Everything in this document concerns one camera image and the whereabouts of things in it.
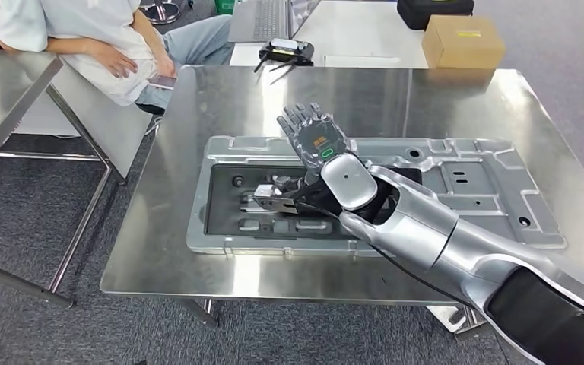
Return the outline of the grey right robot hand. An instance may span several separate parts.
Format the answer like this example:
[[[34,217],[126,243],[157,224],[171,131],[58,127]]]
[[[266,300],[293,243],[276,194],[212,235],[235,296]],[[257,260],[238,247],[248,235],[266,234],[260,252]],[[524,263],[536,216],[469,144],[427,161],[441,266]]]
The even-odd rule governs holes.
[[[286,106],[276,118],[309,174],[318,176],[325,163],[341,154],[357,152],[331,113],[317,103]]]

